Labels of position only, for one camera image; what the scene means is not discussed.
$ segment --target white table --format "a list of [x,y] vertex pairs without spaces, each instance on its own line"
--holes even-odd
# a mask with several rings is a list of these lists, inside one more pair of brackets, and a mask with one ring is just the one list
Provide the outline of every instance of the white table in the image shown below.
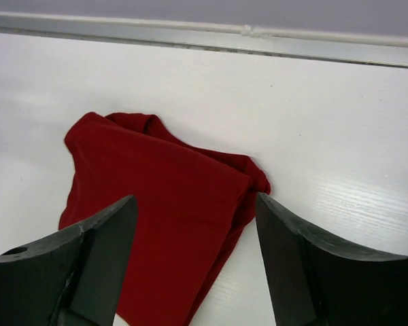
[[[56,231],[87,111],[248,154],[295,213],[408,255],[408,69],[0,34],[0,253]],[[274,324],[253,222],[192,325]]]

